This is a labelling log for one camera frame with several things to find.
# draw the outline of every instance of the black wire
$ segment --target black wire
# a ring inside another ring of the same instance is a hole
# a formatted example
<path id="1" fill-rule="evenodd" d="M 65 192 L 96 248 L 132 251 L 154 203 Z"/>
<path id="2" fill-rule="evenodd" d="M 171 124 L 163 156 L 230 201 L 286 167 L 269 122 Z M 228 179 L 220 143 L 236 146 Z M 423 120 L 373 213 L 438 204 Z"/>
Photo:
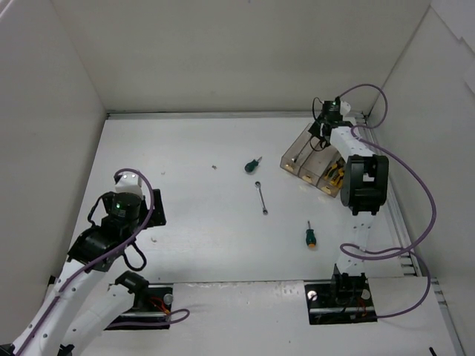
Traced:
<path id="1" fill-rule="evenodd" d="M 312 145 L 312 139 L 310 139 L 309 141 L 309 144 L 310 144 L 310 147 L 315 151 L 315 152 L 322 152 L 325 148 L 327 148 L 329 145 L 327 144 L 327 142 L 323 141 L 323 140 L 320 140 L 318 143 L 317 143 L 317 147 L 320 147 L 320 150 L 317 150 L 315 147 L 313 147 Z"/>
<path id="2" fill-rule="evenodd" d="M 313 102 L 312 102 L 312 114 L 313 114 L 313 119 L 315 121 L 317 121 L 317 116 L 315 115 L 315 100 L 318 99 L 318 101 L 323 104 L 323 102 L 321 102 L 320 98 L 318 96 L 316 96 L 315 98 L 313 98 Z"/>
<path id="3" fill-rule="evenodd" d="M 350 300 L 348 301 L 348 303 L 344 306 L 343 310 L 340 311 L 340 313 L 345 313 L 345 311 L 347 310 L 347 308 L 351 305 L 351 303 L 354 301 L 355 299 L 355 296 L 356 296 L 356 282 L 353 281 L 353 292 L 351 294 L 351 298 Z"/>
<path id="4" fill-rule="evenodd" d="M 140 248 L 137 246 L 136 243 L 131 243 L 131 246 L 134 248 L 134 250 L 139 254 L 139 256 L 142 258 L 142 265 L 140 267 L 133 267 L 130 262 L 128 261 L 127 255 L 124 253 L 122 254 L 122 257 L 124 257 L 124 262 L 127 267 L 129 267 L 132 271 L 134 272 L 140 272 L 142 271 L 145 266 L 147 265 L 147 257 L 145 257 L 145 254 L 140 250 Z"/>
<path id="5" fill-rule="evenodd" d="M 94 212 L 96 211 L 96 208 L 97 206 L 99 205 L 99 202 L 104 198 L 106 197 L 107 195 L 109 195 L 111 192 L 108 191 L 107 193 L 104 193 L 103 195 L 101 195 L 99 198 L 97 198 L 96 200 L 96 203 L 93 205 L 93 207 L 91 208 L 91 211 L 89 211 L 89 214 L 88 214 L 88 222 L 92 225 L 92 227 L 95 227 L 96 226 L 96 223 L 92 220 L 92 216 L 94 215 Z"/>

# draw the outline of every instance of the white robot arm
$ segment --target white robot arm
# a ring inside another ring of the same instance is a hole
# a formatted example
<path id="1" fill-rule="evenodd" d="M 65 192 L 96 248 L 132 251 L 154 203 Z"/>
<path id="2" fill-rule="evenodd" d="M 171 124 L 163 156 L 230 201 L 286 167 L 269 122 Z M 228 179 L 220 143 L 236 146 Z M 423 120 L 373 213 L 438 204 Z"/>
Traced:
<path id="1" fill-rule="evenodd" d="M 131 271 L 124 273 L 100 300 L 81 317 L 77 312 L 94 286 L 114 261 L 124 255 L 128 244 L 141 228 L 165 225 L 160 190 L 152 190 L 147 209 L 142 193 L 142 174 L 116 176 L 116 192 L 103 194 L 91 210 L 90 228 L 83 231 L 68 252 L 62 273 L 42 307 L 23 333 L 8 346 L 0 346 L 0 355 L 52 356 L 80 355 L 82 350 L 121 313 L 129 310 L 137 293 L 148 282 Z M 92 214 L 102 200 L 107 216 L 101 225 Z"/>
<path id="2" fill-rule="evenodd" d="M 320 139 L 323 149 L 330 145 L 335 147 L 346 162 L 340 197 L 351 215 L 344 241 L 354 243 L 364 251 L 374 217 L 386 202 L 389 160 L 376 155 L 353 134 L 352 122 L 344 120 L 344 115 L 350 111 L 346 102 L 337 97 L 322 104 L 322 111 L 309 132 Z M 354 296 L 364 285 L 363 261 L 341 252 L 332 280 L 333 298 Z"/>

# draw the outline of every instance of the screwdriver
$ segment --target screwdriver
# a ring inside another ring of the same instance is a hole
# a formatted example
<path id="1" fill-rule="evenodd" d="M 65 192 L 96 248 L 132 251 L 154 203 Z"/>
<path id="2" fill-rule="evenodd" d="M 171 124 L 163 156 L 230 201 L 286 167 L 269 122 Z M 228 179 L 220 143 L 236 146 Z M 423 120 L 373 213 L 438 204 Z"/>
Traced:
<path id="1" fill-rule="evenodd" d="M 259 165 L 259 162 L 261 161 L 261 159 L 262 159 L 262 156 L 257 159 L 253 159 L 251 162 L 249 162 L 247 165 L 244 166 L 244 170 L 247 173 L 252 173 L 255 170 L 255 168 Z"/>
<path id="2" fill-rule="evenodd" d="M 307 243 L 307 246 L 314 248 L 317 246 L 317 239 L 315 238 L 313 229 L 310 226 L 310 221 L 307 221 L 307 224 L 309 225 L 309 228 L 307 229 L 307 238 L 305 239 L 305 242 Z"/>

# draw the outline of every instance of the ratchet wrench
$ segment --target ratchet wrench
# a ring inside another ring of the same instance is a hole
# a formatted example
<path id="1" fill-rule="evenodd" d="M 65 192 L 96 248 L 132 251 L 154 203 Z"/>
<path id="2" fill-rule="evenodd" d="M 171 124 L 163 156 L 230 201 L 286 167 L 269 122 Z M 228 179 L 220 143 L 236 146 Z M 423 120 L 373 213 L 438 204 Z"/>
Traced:
<path id="1" fill-rule="evenodd" d="M 264 198 L 262 197 L 261 182 L 256 182 L 255 187 L 257 188 L 258 193 L 259 193 L 259 198 L 261 199 L 262 214 L 267 215 L 268 211 L 266 209 L 266 204 L 264 203 Z"/>

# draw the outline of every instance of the white table surface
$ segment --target white table surface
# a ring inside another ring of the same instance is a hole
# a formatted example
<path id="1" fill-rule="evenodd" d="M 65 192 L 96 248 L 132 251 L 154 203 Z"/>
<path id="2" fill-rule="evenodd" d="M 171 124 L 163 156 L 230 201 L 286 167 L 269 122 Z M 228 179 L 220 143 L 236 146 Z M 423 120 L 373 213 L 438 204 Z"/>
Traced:
<path id="1" fill-rule="evenodd" d="M 103 332 L 84 355 L 430 356 L 430 346 L 438 355 L 454 355 L 433 293 L 417 310 L 391 320 L 309 325 L 301 281 L 331 277 L 350 215 L 339 198 L 279 167 L 310 118 L 139 117 L 147 119 L 105 123 L 74 236 L 88 227 L 96 198 L 114 189 L 114 172 L 140 169 L 161 189 L 168 221 L 140 234 L 138 244 L 148 258 L 141 274 L 153 283 L 176 283 L 174 309 L 189 308 L 191 316 L 168 331 Z M 255 174 L 245 174 L 244 165 L 259 156 Z M 268 216 L 261 213 L 256 180 Z M 315 229 L 316 251 L 305 245 L 307 220 Z M 398 245 L 388 221 L 383 207 L 369 247 Z M 129 257 L 140 263 L 133 251 Z M 124 270 L 116 261 L 82 310 Z M 378 314 L 411 306 L 426 284 L 425 278 L 401 277 L 398 260 L 367 263 L 366 270 L 379 277 L 370 279 Z"/>
<path id="2" fill-rule="evenodd" d="M 423 277 L 375 278 L 378 314 L 412 306 Z M 416 310 L 377 323 L 311 326 L 302 282 L 207 283 L 174 286 L 174 309 L 191 316 L 169 330 L 102 333 L 84 356 L 454 356 L 436 297 Z"/>
<path id="3" fill-rule="evenodd" d="M 138 245 L 148 258 L 142 274 L 151 282 L 331 278 L 350 210 L 339 197 L 328 197 L 279 166 L 311 118 L 144 117 L 105 123 L 73 240 L 89 226 L 86 216 L 97 197 L 114 189 L 114 172 L 136 168 L 161 189 L 167 219 L 166 226 L 139 235 Z M 244 165 L 259 156 L 256 172 L 246 174 Z M 267 216 L 261 212 L 256 180 L 262 184 Z M 100 208 L 96 221 L 101 214 Z M 305 244 L 307 220 L 315 229 L 316 251 Z M 383 207 L 369 248 L 398 245 L 388 221 Z M 139 257 L 129 250 L 129 259 L 139 266 Z M 108 280 L 124 270 L 122 259 L 116 261 Z M 397 259 L 368 262 L 366 270 L 369 277 L 402 276 Z"/>

